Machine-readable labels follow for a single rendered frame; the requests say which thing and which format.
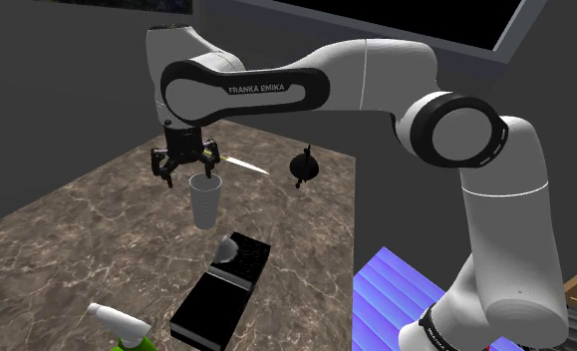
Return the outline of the purple striped robot stand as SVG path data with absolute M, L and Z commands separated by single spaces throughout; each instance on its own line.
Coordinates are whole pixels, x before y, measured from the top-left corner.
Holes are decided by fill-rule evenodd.
M 443 295 L 436 284 L 381 248 L 353 278 L 352 351 L 400 351 L 401 328 Z

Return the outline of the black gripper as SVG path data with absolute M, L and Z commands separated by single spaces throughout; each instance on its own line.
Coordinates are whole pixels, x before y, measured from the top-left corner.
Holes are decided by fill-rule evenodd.
M 207 178 L 212 178 L 215 165 L 221 161 L 218 144 L 209 139 L 202 142 L 201 128 L 163 128 L 166 149 L 150 150 L 150 165 L 154 176 L 166 181 L 173 188 L 171 174 L 179 166 L 201 161 Z

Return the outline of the white blade knife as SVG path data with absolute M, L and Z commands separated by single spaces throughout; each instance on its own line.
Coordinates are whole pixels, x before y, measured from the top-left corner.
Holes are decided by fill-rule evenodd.
M 244 162 L 244 161 L 242 161 L 242 160 L 239 160 L 239 159 L 236 159 L 236 158 L 232 158 L 232 157 L 225 157 L 225 156 L 221 156 L 220 158 L 221 158 L 223 161 L 229 162 L 229 163 L 231 163 L 231 164 L 234 164 L 234 165 L 237 165 L 237 166 L 240 166 L 240 167 L 243 167 L 243 168 L 246 168 L 246 169 L 255 171 L 255 172 L 259 172 L 259 173 L 262 173 L 262 174 L 264 174 L 264 175 L 269 175 L 269 172 L 268 172 L 268 171 L 266 171 L 266 170 L 264 170 L 264 169 L 261 169 L 261 168 L 259 168 L 259 167 L 257 167 L 257 166 L 254 166 L 254 165 L 252 165 L 252 164 L 249 164 L 249 163 L 247 163 L 247 162 Z

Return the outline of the green spray bottle white head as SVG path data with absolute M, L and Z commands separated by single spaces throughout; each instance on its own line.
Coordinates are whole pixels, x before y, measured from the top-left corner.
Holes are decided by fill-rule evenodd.
M 147 338 L 151 326 L 115 308 L 92 302 L 87 312 L 118 336 L 118 345 L 111 351 L 158 351 Z

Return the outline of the grey bell-shaped object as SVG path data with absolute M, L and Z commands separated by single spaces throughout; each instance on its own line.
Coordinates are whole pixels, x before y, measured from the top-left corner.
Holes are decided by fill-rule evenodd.
M 231 261 L 238 252 L 238 244 L 227 235 L 223 235 L 213 256 L 213 263 Z

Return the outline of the dark window grey frame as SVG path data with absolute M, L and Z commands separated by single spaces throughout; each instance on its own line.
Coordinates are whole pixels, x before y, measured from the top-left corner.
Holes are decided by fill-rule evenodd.
M 209 18 L 289 25 L 424 42 L 444 55 L 507 64 L 549 0 L 199 0 Z

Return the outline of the black rectangular box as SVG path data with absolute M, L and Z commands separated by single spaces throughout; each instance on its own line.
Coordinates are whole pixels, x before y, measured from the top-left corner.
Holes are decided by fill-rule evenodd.
M 169 320 L 170 335 L 199 351 L 225 351 L 269 258 L 267 243 L 233 232 L 236 256 L 213 263 Z

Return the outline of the white ribbed cup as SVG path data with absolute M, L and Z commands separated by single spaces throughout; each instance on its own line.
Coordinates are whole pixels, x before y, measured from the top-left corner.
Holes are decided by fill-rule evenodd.
M 222 179 L 216 174 L 195 174 L 189 179 L 193 222 L 198 229 L 215 226 L 221 186 Z

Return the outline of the black round teapot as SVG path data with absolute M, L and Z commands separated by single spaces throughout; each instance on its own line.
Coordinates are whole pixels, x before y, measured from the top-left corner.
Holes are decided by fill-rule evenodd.
M 311 146 L 305 148 L 302 154 L 292 159 L 289 170 L 297 179 L 296 188 L 299 188 L 303 182 L 307 182 L 318 175 L 319 165 L 315 158 L 311 156 Z

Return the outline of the dark wall picture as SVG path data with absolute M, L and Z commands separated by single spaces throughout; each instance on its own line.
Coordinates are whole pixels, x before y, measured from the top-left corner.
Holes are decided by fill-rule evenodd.
M 122 8 L 149 12 L 192 14 L 192 0 L 36 0 L 84 6 Z

